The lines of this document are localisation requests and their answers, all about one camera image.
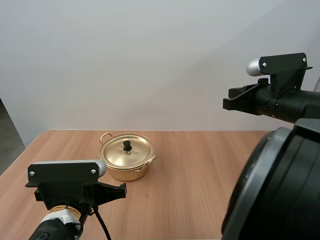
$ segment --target white wall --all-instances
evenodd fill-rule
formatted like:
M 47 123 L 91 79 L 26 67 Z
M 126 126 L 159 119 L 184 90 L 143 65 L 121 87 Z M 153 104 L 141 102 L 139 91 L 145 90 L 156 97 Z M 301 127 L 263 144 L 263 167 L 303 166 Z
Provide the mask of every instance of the white wall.
M 3 0 L 0 98 L 28 145 L 49 129 L 272 130 L 222 109 L 247 63 L 306 52 L 320 76 L 320 1 Z

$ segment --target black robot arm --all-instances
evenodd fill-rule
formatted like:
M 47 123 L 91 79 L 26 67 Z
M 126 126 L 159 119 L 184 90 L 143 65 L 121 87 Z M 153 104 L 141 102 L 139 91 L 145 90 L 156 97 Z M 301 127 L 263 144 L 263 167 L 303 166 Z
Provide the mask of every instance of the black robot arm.
M 298 119 L 320 119 L 320 93 L 301 90 L 307 66 L 305 53 L 264 56 L 247 67 L 251 76 L 260 78 L 257 84 L 229 89 L 223 108 L 253 115 L 266 115 L 286 122 Z

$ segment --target black cable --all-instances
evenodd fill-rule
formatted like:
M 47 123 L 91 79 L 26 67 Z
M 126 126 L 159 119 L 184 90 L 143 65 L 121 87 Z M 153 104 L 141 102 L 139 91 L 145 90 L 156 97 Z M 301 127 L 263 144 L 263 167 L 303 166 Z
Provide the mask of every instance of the black cable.
M 66 202 L 65 208 L 68 209 L 68 205 L 72 201 L 75 201 L 75 200 L 78 200 L 80 202 L 84 202 L 84 203 L 89 204 L 89 205 L 92 206 L 94 212 L 89 214 L 89 216 L 95 214 L 96 218 L 98 219 L 99 223 L 101 224 L 101 227 L 102 227 L 102 229 L 103 229 L 103 231 L 105 233 L 105 236 L 106 236 L 107 240 L 112 240 L 111 236 L 109 234 L 109 231 L 107 229 L 107 226 L 105 225 L 105 222 L 103 221 L 103 219 L 102 219 L 102 217 L 101 217 L 101 215 L 100 215 L 100 213 L 98 211 L 98 209 L 99 209 L 98 204 L 95 201 L 93 201 L 93 200 L 91 200 L 89 198 L 83 197 L 83 196 L 73 196 L 73 197 L 69 198 L 69 200 Z
M 103 231 L 106 235 L 107 240 L 111 240 L 111 236 L 109 234 L 107 226 L 105 225 L 105 222 L 103 221 L 102 217 L 100 216 L 100 213 L 98 212 L 98 206 L 92 207 L 92 208 L 94 210 L 96 218 L 98 219 L 99 223 L 101 224 L 101 227 L 103 228 Z

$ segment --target pot handle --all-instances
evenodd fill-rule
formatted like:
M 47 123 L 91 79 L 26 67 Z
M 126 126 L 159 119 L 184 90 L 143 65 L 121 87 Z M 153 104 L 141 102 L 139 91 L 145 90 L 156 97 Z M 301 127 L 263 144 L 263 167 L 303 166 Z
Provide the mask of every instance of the pot handle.
M 113 137 L 113 135 L 112 135 L 111 132 L 106 132 L 105 134 L 103 134 L 103 135 L 100 137 L 100 143 L 101 143 L 101 144 L 104 144 L 103 138 L 104 138 L 105 135 L 109 135 L 111 138 Z
M 140 167 L 139 169 L 133 170 L 134 172 L 140 172 L 142 169 L 144 169 L 145 167 L 147 167 L 150 163 L 153 162 L 153 160 L 155 160 L 157 158 L 156 155 L 153 155 L 148 161 L 146 161 L 142 167 Z

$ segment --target pot lid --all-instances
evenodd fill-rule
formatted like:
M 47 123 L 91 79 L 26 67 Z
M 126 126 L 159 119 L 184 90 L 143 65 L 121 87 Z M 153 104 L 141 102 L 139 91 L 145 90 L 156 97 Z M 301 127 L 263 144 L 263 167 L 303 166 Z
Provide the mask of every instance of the pot lid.
M 102 143 L 100 158 L 109 168 L 131 170 L 143 166 L 154 153 L 154 145 L 147 137 L 136 133 L 124 133 L 112 136 Z

